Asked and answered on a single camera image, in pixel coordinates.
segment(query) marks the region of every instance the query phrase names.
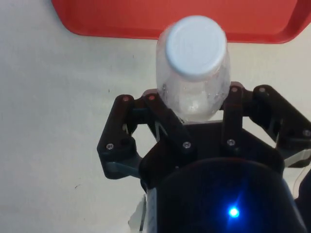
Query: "clear plastic bottle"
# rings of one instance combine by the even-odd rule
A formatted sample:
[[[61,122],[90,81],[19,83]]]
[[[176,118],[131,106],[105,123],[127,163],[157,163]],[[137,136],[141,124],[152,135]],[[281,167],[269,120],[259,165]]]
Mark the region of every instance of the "clear plastic bottle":
[[[156,47],[156,82],[163,101],[183,121],[208,121],[230,88],[221,27],[210,18],[190,16],[167,28]]]

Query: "blue light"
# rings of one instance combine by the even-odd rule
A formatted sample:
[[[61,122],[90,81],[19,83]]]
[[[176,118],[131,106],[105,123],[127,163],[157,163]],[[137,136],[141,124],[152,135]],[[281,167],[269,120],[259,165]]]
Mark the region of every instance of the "blue light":
[[[230,217],[238,217],[240,215],[239,210],[236,207],[232,207],[229,210]]]

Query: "white table surface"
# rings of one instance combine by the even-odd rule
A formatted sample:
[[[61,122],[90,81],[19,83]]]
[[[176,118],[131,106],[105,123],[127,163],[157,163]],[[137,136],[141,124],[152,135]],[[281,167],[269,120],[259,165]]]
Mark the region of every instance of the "white table surface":
[[[96,146],[117,95],[155,88],[155,49],[152,40],[72,34],[50,0],[0,1],[2,233],[103,233],[126,223],[143,191],[134,178],[106,179]],[[229,52],[233,80],[270,84],[311,119],[311,26],[287,44]],[[136,137],[141,154],[154,143],[146,128]]]

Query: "black cylindrical housing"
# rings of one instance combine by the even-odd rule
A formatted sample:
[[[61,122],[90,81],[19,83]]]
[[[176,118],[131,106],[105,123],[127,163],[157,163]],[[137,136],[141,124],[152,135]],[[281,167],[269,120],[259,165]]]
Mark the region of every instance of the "black cylindrical housing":
[[[148,190],[147,233],[306,233],[283,178],[240,159],[206,159]]]

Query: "white bottle cap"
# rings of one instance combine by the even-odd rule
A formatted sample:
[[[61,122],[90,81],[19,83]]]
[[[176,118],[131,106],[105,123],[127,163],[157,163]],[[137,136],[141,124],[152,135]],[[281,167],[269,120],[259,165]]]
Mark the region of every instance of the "white bottle cap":
[[[167,36],[166,57],[183,78],[198,81],[214,72],[226,54],[222,28],[205,16],[189,16],[175,23]]]

